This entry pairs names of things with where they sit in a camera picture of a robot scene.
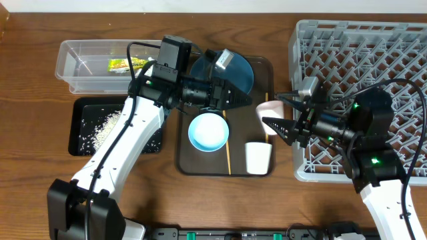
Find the pink cup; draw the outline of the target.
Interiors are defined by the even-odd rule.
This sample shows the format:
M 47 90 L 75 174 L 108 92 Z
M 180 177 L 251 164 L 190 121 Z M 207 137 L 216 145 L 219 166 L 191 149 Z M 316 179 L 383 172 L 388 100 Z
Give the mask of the pink cup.
M 256 107 L 256 114 L 262 128 L 267 135 L 277 135 L 277 133 L 269 126 L 267 126 L 263 121 L 263 117 L 273 117 L 273 118 L 284 118 L 284 103 L 282 101 L 266 101 L 259 104 Z

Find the light blue bowl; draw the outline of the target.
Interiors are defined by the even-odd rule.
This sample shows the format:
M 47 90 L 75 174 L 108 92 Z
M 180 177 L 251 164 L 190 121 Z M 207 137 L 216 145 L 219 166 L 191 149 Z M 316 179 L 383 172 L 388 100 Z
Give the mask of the light blue bowl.
M 187 135 L 190 143 L 197 150 L 214 152 L 226 144 L 230 130 L 222 116 L 215 113 L 203 113 L 191 121 Z

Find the yellow green snack wrapper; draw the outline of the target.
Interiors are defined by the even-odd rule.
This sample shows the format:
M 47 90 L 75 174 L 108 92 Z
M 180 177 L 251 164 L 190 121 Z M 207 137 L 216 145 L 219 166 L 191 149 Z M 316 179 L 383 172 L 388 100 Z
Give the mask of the yellow green snack wrapper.
M 131 65 L 134 70 L 142 69 L 148 62 L 146 59 L 131 57 Z M 112 73 L 126 73 L 130 71 L 128 59 L 110 59 L 107 65 L 107 71 Z

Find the pale green cup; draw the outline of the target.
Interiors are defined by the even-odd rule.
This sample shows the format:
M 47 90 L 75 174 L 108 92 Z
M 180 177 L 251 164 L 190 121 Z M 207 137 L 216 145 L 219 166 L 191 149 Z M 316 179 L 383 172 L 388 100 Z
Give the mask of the pale green cup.
M 252 175 L 265 175 L 270 166 L 271 153 L 272 145 L 269 143 L 246 143 L 246 171 Z

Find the rice pile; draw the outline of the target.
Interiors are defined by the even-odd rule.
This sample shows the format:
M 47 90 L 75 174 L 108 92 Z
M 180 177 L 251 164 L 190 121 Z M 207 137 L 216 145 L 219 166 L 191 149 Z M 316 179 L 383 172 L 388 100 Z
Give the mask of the rice pile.
M 77 155 L 93 155 L 101 147 L 111 130 L 118 122 L 121 110 L 86 106 L 77 138 Z

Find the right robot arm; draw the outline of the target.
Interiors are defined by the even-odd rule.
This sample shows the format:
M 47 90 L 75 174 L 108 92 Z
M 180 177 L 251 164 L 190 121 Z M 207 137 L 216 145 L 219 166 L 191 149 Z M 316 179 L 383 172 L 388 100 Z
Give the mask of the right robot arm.
M 349 96 L 353 103 L 347 116 L 332 111 L 339 103 L 322 87 L 303 101 L 277 99 L 300 112 L 296 120 L 262 117 L 288 145 L 306 147 L 312 137 L 326 139 L 342 157 L 347 178 L 368 208 L 381 239 L 425 239 L 409 188 L 411 174 L 405 170 L 393 146 L 387 142 L 395 116 L 392 97 L 379 84 Z

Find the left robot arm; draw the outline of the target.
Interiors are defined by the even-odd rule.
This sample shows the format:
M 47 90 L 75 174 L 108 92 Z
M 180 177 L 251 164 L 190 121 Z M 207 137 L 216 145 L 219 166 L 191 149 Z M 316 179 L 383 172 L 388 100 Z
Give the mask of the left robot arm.
M 118 122 L 98 151 L 69 182 L 56 179 L 47 192 L 51 239 L 143 239 L 146 228 L 127 219 L 117 202 L 126 179 L 167 111 L 180 103 L 228 110 L 252 104 L 226 79 L 183 75 L 176 81 L 140 74 L 129 85 Z

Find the white tissue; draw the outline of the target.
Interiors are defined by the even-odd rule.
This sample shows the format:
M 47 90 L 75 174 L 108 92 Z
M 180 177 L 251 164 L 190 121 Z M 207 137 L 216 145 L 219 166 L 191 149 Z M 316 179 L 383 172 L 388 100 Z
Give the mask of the white tissue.
M 154 58 L 148 57 L 148 61 L 155 61 Z M 145 72 L 145 75 L 151 77 L 153 71 L 153 65 Z

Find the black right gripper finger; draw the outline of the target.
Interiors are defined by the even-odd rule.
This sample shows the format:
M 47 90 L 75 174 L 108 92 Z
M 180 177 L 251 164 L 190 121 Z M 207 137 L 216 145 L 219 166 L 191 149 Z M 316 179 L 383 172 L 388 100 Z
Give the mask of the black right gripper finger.
M 273 129 L 277 135 L 289 146 L 296 141 L 299 133 L 297 121 L 274 117 L 262 117 L 262 122 Z
M 275 93 L 275 98 L 279 101 L 282 101 L 286 105 L 289 105 L 293 109 L 296 109 L 300 112 L 304 112 L 308 110 L 307 105 L 301 101 L 293 100 L 294 97 L 299 97 L 300 94 L 298 92 L 282 92 Z

